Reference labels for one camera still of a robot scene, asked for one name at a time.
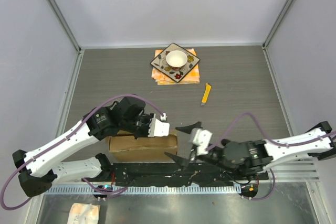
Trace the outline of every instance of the orange checkered napkin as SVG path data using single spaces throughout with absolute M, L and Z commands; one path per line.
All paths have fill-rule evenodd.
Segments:
M 156 50 L 154 57 L 158 56 L 163 50 Z M 194 48 L 188 49 L 189 52 L 196 55 Z M 198 64 L 183 78 L 179 83 L 173 81 L 168 76 L 158 71 L 153 67 L 152 78 L 158 83 L 158 85 L 173 85 L 173 84 L 194 84 L 199 83 L 200 71 L 198 69 Z

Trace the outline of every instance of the white wall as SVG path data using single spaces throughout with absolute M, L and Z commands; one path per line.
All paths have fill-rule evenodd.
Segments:
M 76 52 L 46 0 L 0 0 L 0 186 L 16 168 L 12 153 L 54 138 Z M 26 196 L 15 177 L 5 200 Z M 25 209 L 1 223 L 22 223 Z
M 296 133 L 324 120 L 336 130 L 335 15 L 335 0 L 296 0 L 269 47 Z M 336 159 L 316 166 L 335 209 Z
M 285 0 L 56 0 L 84 47 L 262 43 Z

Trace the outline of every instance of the flower pattern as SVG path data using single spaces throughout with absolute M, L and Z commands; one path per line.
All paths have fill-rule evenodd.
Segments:
M 194 56 L 188 55 L 188 62 L 194 61 Z

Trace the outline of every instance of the floral plate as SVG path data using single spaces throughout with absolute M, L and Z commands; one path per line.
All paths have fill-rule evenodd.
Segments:
M 188 56 L 187 64 L 179 69 L 174 70 L 169 67 L 166 61 L 166 56 L 169 52 L 179 50 L 184 52 Z M 199 63 L 200 59 L 196 55 L 192 54 L 191 52 L 187 51 L 183 47 L 175 43 L 171 43 L 166 49 L 164 49 L 158 56 L 152 60 L 151 65 L 155 67 L 160 72 L 164 73 L 166 76 L 171 78 L 175 82 L 180 82 L 186 75 Z

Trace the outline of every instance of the gray wooden table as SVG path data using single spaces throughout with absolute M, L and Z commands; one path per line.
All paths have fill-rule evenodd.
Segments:
M 273 138 L 288 136 L 288 130 L 275 88 L 260 46 L 195 47 L 201 61 L 200 84 L 159 86 L 151 78 L 150 61 L 155 48 L 86 50 L 73 96 L 67 129 L 83 115 L 108 98 L 135 93 L 162 108 L 169 117 L 171 129 L 202 121 L 213 132 L 213 141 L 242 112 L 250 111 L 261 121 Z M 205 106 L 200 106 L 205 83 L 212 90 Z M 249 118 L 243 118 L 228 136 L 230 140 L 247 141 L 262 136 Z M 188 135 L 178 134 L 179 154 L 190 151 Z M 104 141 L 88 146 L 67 160 L 90 158 L 108 153 Z

